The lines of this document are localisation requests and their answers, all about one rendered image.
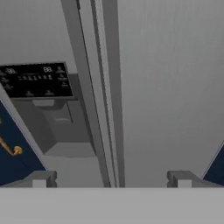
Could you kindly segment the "grey fridge door with dispenser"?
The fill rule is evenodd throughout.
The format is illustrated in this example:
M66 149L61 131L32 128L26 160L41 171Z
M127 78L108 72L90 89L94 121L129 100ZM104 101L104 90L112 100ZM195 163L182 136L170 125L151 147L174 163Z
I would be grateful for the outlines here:
M0 65L63 60L77 72L60 0L0 0ZM102 187L96 157L39 156L59 187Z

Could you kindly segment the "plain grey fridge door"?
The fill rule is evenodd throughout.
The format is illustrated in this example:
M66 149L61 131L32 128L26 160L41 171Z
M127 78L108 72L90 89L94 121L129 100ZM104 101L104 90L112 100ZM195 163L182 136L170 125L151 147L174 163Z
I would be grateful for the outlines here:
M224 140L224 0L118 0L125 182L203 176Z

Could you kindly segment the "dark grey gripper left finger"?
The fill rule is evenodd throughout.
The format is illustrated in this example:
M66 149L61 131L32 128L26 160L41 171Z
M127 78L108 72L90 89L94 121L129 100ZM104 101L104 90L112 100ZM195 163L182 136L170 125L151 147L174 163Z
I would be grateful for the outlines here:
M9 188L55 188L57 172L56 171L34 171L24 179L3 185Z

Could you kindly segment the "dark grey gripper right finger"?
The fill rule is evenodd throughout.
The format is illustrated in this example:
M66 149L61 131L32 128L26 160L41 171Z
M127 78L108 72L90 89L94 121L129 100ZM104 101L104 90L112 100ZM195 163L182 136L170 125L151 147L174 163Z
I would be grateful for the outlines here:
M223 185L218 185L210 181L198 178L191 171L168 171L167 172L168 187L191 187L191 188L223 188Z

